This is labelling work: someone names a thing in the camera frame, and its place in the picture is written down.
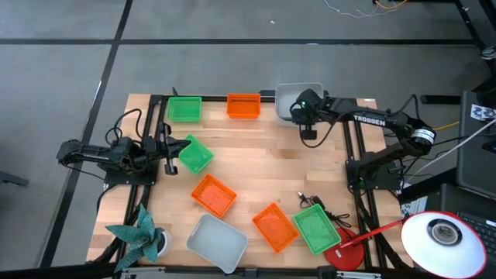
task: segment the gray floor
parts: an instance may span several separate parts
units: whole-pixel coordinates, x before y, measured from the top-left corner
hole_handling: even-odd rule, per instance
[[[357,15],[355,9],[374,8],[370,1],[328,2]],[[0,0],[0,38],[112,38],[124,4]],[[486,42],[496,42],[474,4],[468,11],[474,24]],[[454,5],[445,4],[407,3],[385,16],[353,19],[321,0],[142,0],[133,3],[124,37],[418,39],[469,34]],[[109,46],[0,46],[0,170],[30,179],[27,188],[0,187],[0,270],[37,265],[67,173],[55,155],[61,142],[80,137],[108,51]],[[129,93],[170,94],[174,86],[185,95],[224,95],[318,81],[332,95],[376,98],[381,109],[396,109],[412,93],[458,95],[487,77],[473,47],[121,46],[91,143],[104,143],[104,131],[122,113]],[[421,113],[431,126],[442,126],[458,120],[459,107],[423,105]],[[456,135],[457,128],[449,129],[438,140]],[[428,172],[442,172],[455,159],[450,155]],[[90,164],[84,169],[101,174]],[[80,176],[53,265],[84,262],[101,190],[100,181]]]

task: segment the red object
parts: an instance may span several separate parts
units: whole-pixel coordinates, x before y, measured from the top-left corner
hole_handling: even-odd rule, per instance
[[[394,227],[394,226],[400,225],[402,222],[403,222],[403,220],[398,220],[398,221],[396,221],[396,222],[392,222],[391,224],[387,224],[387,225],[382,226],[382,227],[380,227],[380,228],[378,228],[378,229],[375,229],[375,230],[373,230],[373,231],[370,231],[370,232],[368,232],[368,233],[365,233],[365,234],[363,234],[363,235],[361,235],[361,236],[358,236],[357,238],[352,239],[352,240],[350,240],[350,241],[348,241],[348,242],[346,242],[346,243],[343,243],[343,244],[341,244],[341,245],[339,245],[339,246],[340,246],[340,248],[345,248],[345,247],[348,247],[349,245],[352,245],[352,244],[358,243],[358,242],[360,242],[360,241],[362,241],[362,240],[364,240],[364,239],[367,239],[367,238],[369,238],[369,237],[371,237],[371,236],[375,236],[375,235],[377,235],[378,233],[382,233],[382,232],[383,232],[383,231],[385,231],[386,229],[390,229],[390,228],[392,228],[392,227]]]
[[[346,234],[348,232],[352,237],[356,234],[349,229],[337,229],[342,241],[348,240],[350,237]],[[356,270],[363,262],[365,257],[365,249],[363,244],[351,245],[346,248],[341,248],[335,245],[324,251],[325,259],[335,266],[338,270],[352,271]]]

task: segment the plastic tray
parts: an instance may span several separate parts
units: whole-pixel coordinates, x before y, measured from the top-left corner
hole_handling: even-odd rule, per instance
[[[202,97],[172,97],[168,99],[167,117],[173,122],[199,122],[202,117]]]
[[[260,94],[228,94],[227,115],[230,118],[257,118],[260,115]]]
[[[248,238],[216,217],[205,214],[193,229],[186,247],[231,274],[248,246]]]
[[[236,198],[236,193],[207,174],[191,193],[192,198],[215,217],[222,218]]]
[[[253,222],[275,253],[281,252],[298,237],[297,229],[274,203],[255,216]]]
[[[318,82],[279,84],[275,91],[277,116],[291,122],[289,108],[295,103],[298,96],[309,88],[313,89],[320,98],[324,97],[324,87]]]
[[[341,237],[320,205],[294,216],[294,222],[314,255],[341,242]]]
[[[207,167],[210,161],[214,158],[214,154],[210,152],[203,144],[198,142],[194,136],[189,135],[186,140],[191,143],[179,153],[179,160],[193,173],[197,174]]]

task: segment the white tray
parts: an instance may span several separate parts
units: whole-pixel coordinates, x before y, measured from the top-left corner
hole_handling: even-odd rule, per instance
[[[248,246],[248,238],[213,215],[205,214],[193,229],[186,246],[231,274]]]

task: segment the white lamp shade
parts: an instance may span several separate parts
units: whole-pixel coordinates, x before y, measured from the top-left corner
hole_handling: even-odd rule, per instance
[[[450,245],[435,241],[428,227],[437,219],[455,225],[461,239]],[[473,277],[486,264],[486,250],[479,236],[467,224],[446,213],[422,212],[408,218],[401,229],[401,241],[412,260],[440,277]]]

